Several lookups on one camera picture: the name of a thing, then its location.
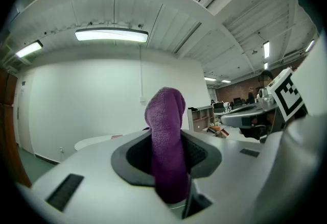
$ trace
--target light fixture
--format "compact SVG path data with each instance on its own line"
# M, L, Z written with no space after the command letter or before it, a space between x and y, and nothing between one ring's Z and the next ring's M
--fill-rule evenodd
M89 28L75 32L79 41L85 40L126 40L147 42L148 32L125 28Z
M268 58L270 53L269 53L269 50L270 50L270 42L265 42L264 43L264 50L265 50L265 58Z
M21 57L24 57L25 55L28 55L28 54L32 53L32 52L40 50L42 47L43 47L43 44L39 40L37 40L35 42L30 43L29 45L27 45L26 47L24 47L20 51L16 52L16 55L21 58Z
M310 44L308 45L307 49L306 49L306 52L310 51L311 47L313 46L313 44L315 43L315 40L312 40L310 42Z
M206 81L216 81L217 79L214 79L214 78L208 78L208 77L204 77L204 79L206 80Z

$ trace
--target shelf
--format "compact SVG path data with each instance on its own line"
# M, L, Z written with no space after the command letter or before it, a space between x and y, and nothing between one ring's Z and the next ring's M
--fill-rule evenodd
M208 117L208 116L206 116L206 117L202 117L201 119L195 119L195 120L193 120L193 122L200 121L200 120L204 120L204 119L207 119L207 118L209 118L209 117Z

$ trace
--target white table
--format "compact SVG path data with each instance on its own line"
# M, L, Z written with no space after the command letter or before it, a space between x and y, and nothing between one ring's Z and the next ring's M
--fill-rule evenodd
M112 135L106 135L106 136L99 136L99 137L93 137L93 138L88 138L81 140L75 144L75 150L79 151L82 148L85 148L87 146L93 145L95 143L103 142L106 140L111 140L114 138L119 138L121 137L122 134L112 134Z

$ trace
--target white ceiling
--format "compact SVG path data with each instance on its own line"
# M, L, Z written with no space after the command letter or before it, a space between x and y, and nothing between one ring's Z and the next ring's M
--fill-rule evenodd
M223 79L236 82L254 76L266 61L271 67L280 65L284 55L306 47L316 36L297 0L224 0L226 6L218 13L212 10L215 1L200 2L208 11L194 0L44 0L42 7L42 0L36 0L9 26L3 61L14 71L37 55L69 46L105 43L137 47L127 41L79 42L74 32L103 26L139 29L141 24L149 33L142 47L198 60L205 76L217 79L207 82L208 87L217 88ZM22 60L14 57L14 52L37 39L44 45L42 51ZM271 51L264 59L262 45L267 40Z

